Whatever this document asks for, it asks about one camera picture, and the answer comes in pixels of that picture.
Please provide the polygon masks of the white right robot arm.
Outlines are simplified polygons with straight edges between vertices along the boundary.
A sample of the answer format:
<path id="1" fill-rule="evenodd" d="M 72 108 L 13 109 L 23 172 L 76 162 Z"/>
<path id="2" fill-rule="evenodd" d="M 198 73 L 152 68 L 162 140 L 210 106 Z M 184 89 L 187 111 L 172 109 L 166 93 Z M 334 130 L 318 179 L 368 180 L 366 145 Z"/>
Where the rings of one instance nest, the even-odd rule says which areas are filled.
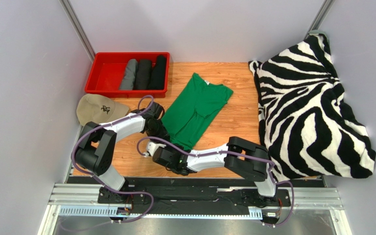
<path id="1" fill-rule="evenodd" d="M 271 173 L 274 162 L 262 145 L 239 137 L 230 137 L 222 146 L 205 150 L 183 150 L 160 139 L 149 140 L 142 156 L 152 157 L 153 162 L 167 170 L 187 176 L 209 168 L 225 167 L 245 180 L 252 181 L 264 197 L 276 195 L 276 185 Z"/>

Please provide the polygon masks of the green t-shirt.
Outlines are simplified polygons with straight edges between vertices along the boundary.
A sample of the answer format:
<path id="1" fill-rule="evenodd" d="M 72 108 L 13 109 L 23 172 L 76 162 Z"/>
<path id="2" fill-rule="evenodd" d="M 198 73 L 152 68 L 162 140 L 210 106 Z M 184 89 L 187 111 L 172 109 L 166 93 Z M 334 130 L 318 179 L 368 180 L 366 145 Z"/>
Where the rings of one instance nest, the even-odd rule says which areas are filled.
<path id="1" fill-rule="evenodd" d="M 212 84 L 194 73 L 162 117 L 170 142 L 193 149 L 233 93 L 227 86 Z"/>

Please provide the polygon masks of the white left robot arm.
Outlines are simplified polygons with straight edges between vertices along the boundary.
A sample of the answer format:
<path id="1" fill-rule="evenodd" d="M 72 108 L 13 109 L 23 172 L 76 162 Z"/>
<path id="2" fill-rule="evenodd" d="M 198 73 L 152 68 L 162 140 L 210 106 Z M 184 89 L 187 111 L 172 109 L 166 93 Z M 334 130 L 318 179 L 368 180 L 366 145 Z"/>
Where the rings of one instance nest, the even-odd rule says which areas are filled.
<path id="1" fill-rule="evenodd" d="M 119 191 L 125 178 L 112 166 L 116 143 L 135 133 L 170 140 L 162 123 L 164 114 L 163 106 L 152 101 L 148 107 L 108 123 L 88 122 L 71 154 L 74 167 L 97 178 L 106 187 Z"/>

